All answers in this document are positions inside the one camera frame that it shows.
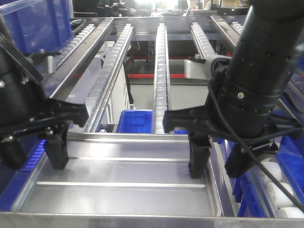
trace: robotic arm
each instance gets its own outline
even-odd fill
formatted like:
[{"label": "robotic arm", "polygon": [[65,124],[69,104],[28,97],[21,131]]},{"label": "robotic arm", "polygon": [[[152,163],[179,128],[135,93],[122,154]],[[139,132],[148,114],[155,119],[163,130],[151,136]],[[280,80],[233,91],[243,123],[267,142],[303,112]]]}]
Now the robotic arm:
[{"label": "robotic arm", "polygon": [[271,112],[303,56],[304,2],[251,3],[232,59],[215,59],[211,64],[213,79],[206,104],[167,111],[164,116],[165,132],[175,127],[189,131],[189,169],[193,178],[201,176],[208,161],[209,136],[236,142],[225,168],[228,176],[238,177],[253,165],[239,138],[262,159],[277,150],[273,138],[297,137],[303,132],[295,119]]},{"label": "robotic arm", "polygon": [[68,161],[67,129],[71,122],[84,126],[84,104],[70,104],[46,97],[42,76],[16,49],[0,14],[0,159],[12,169],[27,160],[19,140],[37,135],[47,139],[45,151],[54,169]]}]

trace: white roller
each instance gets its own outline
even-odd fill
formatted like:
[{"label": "white roller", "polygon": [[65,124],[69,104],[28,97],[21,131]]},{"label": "white roller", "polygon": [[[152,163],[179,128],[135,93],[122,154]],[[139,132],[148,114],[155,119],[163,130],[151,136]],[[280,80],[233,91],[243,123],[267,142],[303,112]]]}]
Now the white roller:
[{"label": "white roller", "polygon": [[[281,184],[290,192],[290,194],[294,195],[293,190],[289,184],[282,182]],[[275,202],[278,208],[293,206],[293,202],[274,183],[268,183],[267,189],[271,199]]]},{"label": "white roller", "polygon": [[304,219],[304,213],[299,208],[280,208],[279,212],[285,219]]},{"label": "white roller", "polygon": [[[262,164],[278,181],[282,180],[282,172],[278,163],[272,161],[263,161]],[[263,171],[260,171],[260,175],[266,183],[271,182],[271,180],[266,176],[266,174],[263,173]]]}]

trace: red stripe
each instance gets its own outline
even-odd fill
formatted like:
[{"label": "red stripe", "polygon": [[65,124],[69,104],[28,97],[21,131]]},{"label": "red stripe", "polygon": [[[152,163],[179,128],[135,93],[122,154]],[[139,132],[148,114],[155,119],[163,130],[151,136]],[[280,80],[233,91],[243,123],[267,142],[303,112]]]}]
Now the red stripe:
[{"label": "red stripe", "polygon": [[[155,59],[154,56],[132,56],[133,59]],[[169,56],[169,59],[188,59],[189,56]]]},{"label": "red stripe", "polygon": [[[130,78],[154,78],[154,74],[128,74]],[[170,74],[170,78],[185,78],[185,74]]]}]

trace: stainless steel tray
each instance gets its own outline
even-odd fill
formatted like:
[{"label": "stainless steel tray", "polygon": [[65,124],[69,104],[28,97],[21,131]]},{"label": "stainless steel tray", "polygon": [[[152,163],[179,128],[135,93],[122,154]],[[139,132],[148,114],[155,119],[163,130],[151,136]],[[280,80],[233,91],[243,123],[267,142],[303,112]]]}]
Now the stainless steel tray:
[{"label": "stainless steel tray", "polygon": [[15,201],[30,213],[221,216],[213,171],[192,180],[187,136],[73,134],[70,161],[55,171],[45,157]]}]

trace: black cylindrical actuator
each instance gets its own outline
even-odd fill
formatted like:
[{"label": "black cylindrical actuator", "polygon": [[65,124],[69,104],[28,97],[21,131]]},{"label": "black cylindrical actuator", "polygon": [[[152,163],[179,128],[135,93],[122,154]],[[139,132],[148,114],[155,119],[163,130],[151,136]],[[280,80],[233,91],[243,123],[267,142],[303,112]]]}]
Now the black cylindrical actuator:
[{"label": "black cylindrical actuator", "polygon": [[225,119],[241,137],[261,133],[304,52],[303,0],[251,3],[217,94]]},{"label": "black cylindrical actuator", "polygon": [[[12,40],[1,14],[0,32]],[[28,121],[37,114],[42,99],[32,82],[0,48],[0,127]]]}]

